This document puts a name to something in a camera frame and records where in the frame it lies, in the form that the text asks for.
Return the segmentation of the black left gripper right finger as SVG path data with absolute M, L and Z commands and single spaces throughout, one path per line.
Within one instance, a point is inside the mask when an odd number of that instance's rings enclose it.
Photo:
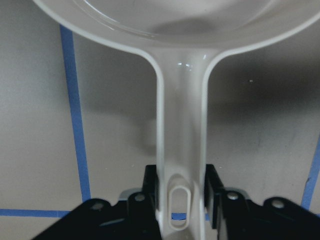
M 219 240 L 318 240 L 320 218 L 283 197 L 262 205 L 244 191 L 225 187 L 214 165 L 204 177 L 204 206 Z

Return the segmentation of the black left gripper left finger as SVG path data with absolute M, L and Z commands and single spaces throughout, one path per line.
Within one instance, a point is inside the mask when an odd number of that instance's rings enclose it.
M 157 168 L 145 167 L 141 190 L 115 205 L 92 198 L 35 236 L 36 240 L 158 240 Z

